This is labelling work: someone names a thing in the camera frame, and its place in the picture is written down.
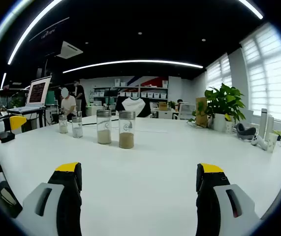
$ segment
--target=brown sand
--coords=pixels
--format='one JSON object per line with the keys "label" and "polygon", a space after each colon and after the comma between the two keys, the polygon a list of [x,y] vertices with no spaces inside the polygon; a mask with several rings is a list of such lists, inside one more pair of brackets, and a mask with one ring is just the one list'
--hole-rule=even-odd
{"label": "brown sand", "polygon": [[120,134],[120,148],[133,148],[134,147],[134,134],[121,133]]}

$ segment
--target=bottle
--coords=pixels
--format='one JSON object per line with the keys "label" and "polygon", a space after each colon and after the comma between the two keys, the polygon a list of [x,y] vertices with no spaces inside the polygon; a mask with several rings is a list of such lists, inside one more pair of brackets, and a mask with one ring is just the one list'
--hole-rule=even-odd
{"label": "bottle", "polygon": [[77,116],[72,117],[72,136],[74,138],[81,138],[83,136],[81,112],[77,112]]}
{"label": "bottle", "polygon": [[262,108],[262,113],[260,115],[260,125],[258,135],[264,139],[265,130],[266,130],[266,122],[267,122],[267,109]]}
{"label": "bottle", "polygon": [[60,133],[66,134],[68,133],[67,127],[67,116],[64,114],[59,115],[59,125],[60,125]]}
{"label": "bottle", "polygon": [[273,132],[273,129],[274,129],[274,118],[271,115],[268,115],[268,122],[267,122],[266,134],[265,134],[265,141],[268,142],[269,134]]}
{"label": "bottle", "polygon": [[134,147],[135,119],[135,111],[120,111],[120,148]]}
{"label": "bottle", "polygon": [[97,110],[97,142],[99,144],[110,144],[111,141],[111,110]]}

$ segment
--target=white cabinet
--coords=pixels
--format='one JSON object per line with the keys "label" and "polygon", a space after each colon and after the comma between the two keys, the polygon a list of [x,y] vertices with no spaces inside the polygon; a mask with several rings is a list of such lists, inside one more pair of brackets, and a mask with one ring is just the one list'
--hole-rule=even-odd
{"label": "white cabinet", "polygon": [[159,119],[172,119],[172,111],[157,111]]}

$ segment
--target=cable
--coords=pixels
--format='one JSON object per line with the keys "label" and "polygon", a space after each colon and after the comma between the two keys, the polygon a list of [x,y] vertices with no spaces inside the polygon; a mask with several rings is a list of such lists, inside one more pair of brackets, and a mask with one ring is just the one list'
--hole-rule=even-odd
{"label": "cable", "polygon": [[92,124],[97,124],[97,123],[88,123],[88,124],[82,124],[82,126],[84,126],[84,125],[92,125]]}

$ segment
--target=white pot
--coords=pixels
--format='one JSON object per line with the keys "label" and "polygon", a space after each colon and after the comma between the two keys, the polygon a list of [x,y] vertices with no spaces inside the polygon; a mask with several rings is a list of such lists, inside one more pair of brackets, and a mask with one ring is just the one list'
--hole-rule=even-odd
{"label": "white pot", "polygon": [[219,131],[219,132],[225,132],[225,118],[224,114],[215,114],[214,118],[214,130]]}

